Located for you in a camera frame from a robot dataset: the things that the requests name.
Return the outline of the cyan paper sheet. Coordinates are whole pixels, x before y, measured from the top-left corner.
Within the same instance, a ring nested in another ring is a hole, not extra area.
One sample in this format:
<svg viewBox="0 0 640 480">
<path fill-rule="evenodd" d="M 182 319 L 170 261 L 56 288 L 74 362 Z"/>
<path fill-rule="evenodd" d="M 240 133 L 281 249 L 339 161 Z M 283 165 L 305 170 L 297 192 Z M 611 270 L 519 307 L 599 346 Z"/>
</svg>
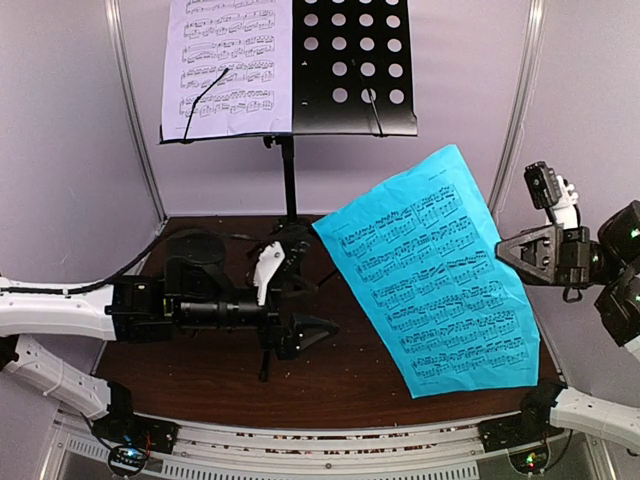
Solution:
<svg viewBox="0 0 640 480">
<path fill-rule="evenodd" d="M 314 224 L 414 398 L 532 387 L 540 334 L 460 152 L 446 146 Z"/>
</svg>

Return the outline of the black perforated music stand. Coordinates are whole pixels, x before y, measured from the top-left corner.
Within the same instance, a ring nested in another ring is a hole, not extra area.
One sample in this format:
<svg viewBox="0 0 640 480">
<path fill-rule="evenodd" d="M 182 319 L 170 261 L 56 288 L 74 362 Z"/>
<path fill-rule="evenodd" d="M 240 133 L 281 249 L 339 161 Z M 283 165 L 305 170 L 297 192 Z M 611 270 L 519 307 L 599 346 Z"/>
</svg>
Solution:
<svg viewBox="0 0 640 480">
<path fill-rule="evenodd" d="M 300 136 L 413 136 L 409 7 L 404 1 L 290 1 L 293 4 L 293 127 L 289 134 L 259 134 L 278 147 L 284 174 L 286 214 L 262 242 L 283 235 L 313 237 L 298 215 L 295 140 Z"/>
</svg>

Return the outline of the lilac sheet music paper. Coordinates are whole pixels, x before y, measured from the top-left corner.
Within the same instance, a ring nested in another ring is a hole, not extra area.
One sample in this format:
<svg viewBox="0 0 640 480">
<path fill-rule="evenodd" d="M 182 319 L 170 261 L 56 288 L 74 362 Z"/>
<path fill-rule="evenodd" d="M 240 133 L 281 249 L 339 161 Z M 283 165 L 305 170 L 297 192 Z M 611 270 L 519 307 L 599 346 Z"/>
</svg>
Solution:
<svg viewBox="0 0 640 480">
<path fill-rule="evenodd" d="M 172 2 L 162 140 L 291 133 L 292 41 L 290 1 Z"/>
</svg>

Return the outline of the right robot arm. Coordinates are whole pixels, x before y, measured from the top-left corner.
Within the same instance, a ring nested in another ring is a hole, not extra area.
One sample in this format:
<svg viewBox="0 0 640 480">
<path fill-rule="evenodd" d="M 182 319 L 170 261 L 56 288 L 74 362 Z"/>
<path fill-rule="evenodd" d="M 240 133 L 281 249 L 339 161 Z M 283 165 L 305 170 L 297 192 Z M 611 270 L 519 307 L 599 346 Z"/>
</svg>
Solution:
<svg viewBox="0 0 640 480">
<path fill-rule="evenodd" d="M 526 285 L 559 287 L 565 303 L 571 291 L 599 285 L 594 302 L 614 343 L 639 355 L 639 203 L 632 201 L 590 238 L 585 226 L 550 224 L 502 240 L 498 260 Z M 639 410 L 587 395 L 569 385 L 542 380 L 525 396 L 512 430 L 530 442 L 551 429 L 571 429 L 639 451 Z"/>
</svg>

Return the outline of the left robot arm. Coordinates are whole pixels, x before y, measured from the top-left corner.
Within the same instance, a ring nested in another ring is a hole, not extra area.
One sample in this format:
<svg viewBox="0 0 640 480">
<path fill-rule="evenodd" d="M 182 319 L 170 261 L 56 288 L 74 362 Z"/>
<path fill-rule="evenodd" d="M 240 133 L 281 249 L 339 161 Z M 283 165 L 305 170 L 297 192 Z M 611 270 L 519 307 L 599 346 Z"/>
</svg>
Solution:
<svg viewBox="0 0 640 480">
<path fill-rule="evenodd" d="M 94 283 L 37 284 L 1 280 L 1 368 L 15 373 L 77 409 L 94 428 L 123 444 L 144 433 L 130 391 L 116 383 L 87 378 L 63 360 L 38 349 L 35 334 L 95 338 L 139 344 L 168 341 L 177 331 L 253 330 L 263 353 L 259 377 L 268 377 L 272 356 L 292 360 L 335 336 L 329 320 L 294 314 L 284 321 L 280 303 L 314 290 L 298 273 L 310 244 L 305 234 L 262 242 L 245 287 L 225 271 L 226 234 L 200 228 L 177 230 L 155 239 L 137 257 L 141 262 L 164 246 L 163 271 L 133 275 L 123 267 Z"/>
</svg>

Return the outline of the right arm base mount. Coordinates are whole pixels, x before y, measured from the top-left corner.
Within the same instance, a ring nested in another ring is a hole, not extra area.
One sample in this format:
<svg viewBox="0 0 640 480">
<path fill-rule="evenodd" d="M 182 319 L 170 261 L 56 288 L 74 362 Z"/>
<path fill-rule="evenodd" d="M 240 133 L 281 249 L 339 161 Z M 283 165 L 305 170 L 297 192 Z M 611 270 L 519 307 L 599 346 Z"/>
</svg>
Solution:
<svg viewBox="0 0 640 480">
<path fill-rule="evenodd" d="M 543 475 L 552 465 L 550 441 L 564 430 L 516 413 L 484 420 L 478 432 L 485 453 L 506 453 L 517 473 L 533 477 Z"/>
</svg>

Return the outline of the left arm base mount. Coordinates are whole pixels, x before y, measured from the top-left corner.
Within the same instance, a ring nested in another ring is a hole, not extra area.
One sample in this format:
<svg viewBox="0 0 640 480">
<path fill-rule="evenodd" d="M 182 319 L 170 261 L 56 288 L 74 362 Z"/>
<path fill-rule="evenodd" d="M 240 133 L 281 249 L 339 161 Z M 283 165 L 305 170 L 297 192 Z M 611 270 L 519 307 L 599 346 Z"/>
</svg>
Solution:
<svg viewBox="0 0 640 480">
<path fill-rule="evenodd" d="M 106 448 L 109 470 L 120 479 L 140 474 L 152 453 L 171 454 L 179 433 L 174 422 L 136 414 L 83 419 L 92 436 Z"/>
</svg>

